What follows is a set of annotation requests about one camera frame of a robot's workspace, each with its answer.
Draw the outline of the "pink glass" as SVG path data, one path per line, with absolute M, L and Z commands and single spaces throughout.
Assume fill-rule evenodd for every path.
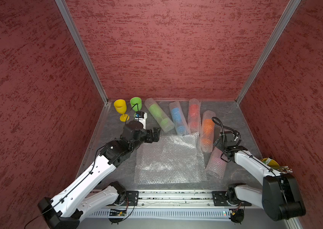
M 206 173 L 218 179 L 223 179 L 226 171 L 226 157 L 221 150 L 214 148 L 206 166 Z

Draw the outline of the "orange glass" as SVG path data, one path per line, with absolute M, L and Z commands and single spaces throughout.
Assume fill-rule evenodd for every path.
M 200 146 L 203 153 L 211 153 L 213 151 L 215 123 L 212 118 L 215 115 L 215 112 L 210 110 L 203 113 L 200 131 Z

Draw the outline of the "bright green wine glass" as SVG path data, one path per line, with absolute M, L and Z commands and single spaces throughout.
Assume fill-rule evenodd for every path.
M 142 99 L 140 97 L 133 97 L 130 100 L 131 108 L 135 111 L 135 118 L 140 119 L 140 112 L 142 108 Z

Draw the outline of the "yellow glass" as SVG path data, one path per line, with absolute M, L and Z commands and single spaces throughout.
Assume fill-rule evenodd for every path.
M 129 119 L 129 116 L 126 114 L 127 112 L 127 104 L 126 101 L 123 99 L 118 99 L 114 102 L 114 107 L 116 111 L 121 114 L 120 116 L 120 121 L 121 122 L 126 122 Z

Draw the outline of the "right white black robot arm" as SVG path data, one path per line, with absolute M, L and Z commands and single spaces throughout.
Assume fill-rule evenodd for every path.
M 231 184 L 226 192 L 227 203 L 237 206 L 248 202 L 262 208 L 274 221 L 304 216 L 306 208 L 295 177 L 269 167 L 241 146 L 240 142 L 238 134 L 227 131 L 219 134 L 214 146 L 222 152 L 223 161 L 243 167 L 262 188 L 256 189 L 243 183 Z

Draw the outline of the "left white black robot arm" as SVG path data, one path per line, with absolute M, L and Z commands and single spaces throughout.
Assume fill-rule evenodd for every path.
M 117 181 L 101 192 L 91 191 L 143 143 L 158 142 L 161 128 L 144 129 L 143 124 L 131 121 L 123 128 L 118 139 L 100 147 L 94 162 L 67 188 L 53 198 L 43 198 L 38 203 L 41 216 L 51 229 L 76 229 L 89 214 L 108 205 L 127 202 L 126 189 Z

